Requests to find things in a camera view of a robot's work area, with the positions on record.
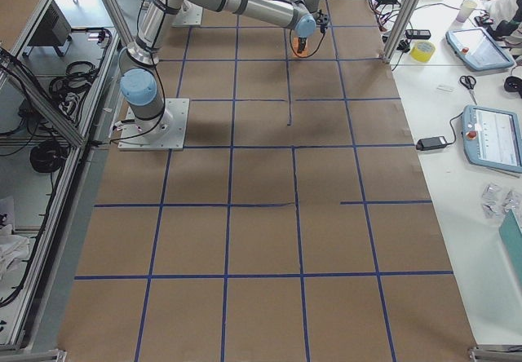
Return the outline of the person white sleeve forearm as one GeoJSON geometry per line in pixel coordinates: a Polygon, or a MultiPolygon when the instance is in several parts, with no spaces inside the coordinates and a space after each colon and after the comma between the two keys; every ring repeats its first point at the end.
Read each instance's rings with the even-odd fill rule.
{"type": "Polygon", "coordinates": [[[517,0],[486,0],[484,8],[489,13],[489,17],[499,24],[502,20],[511,20],[517,10],[517,0]]]}

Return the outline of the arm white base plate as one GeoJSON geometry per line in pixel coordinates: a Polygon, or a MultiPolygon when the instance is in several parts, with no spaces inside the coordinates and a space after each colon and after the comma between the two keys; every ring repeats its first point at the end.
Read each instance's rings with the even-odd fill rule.
{"type": "Polygon", "coordinates": [[[132,123],[122,127],[118,148],[122,151],[161,151],[172,149],[182,151],[188,122],[189,99],[167,98],[165,112],[151,121],[135,117],[131,107],[126,119],[132,123]]]}
{"type": "Polygon", "coordinates": [[[199,27],[202,21],[203,8],[189,1],[184,1],[171,26],[174,28],[199,27]]]}

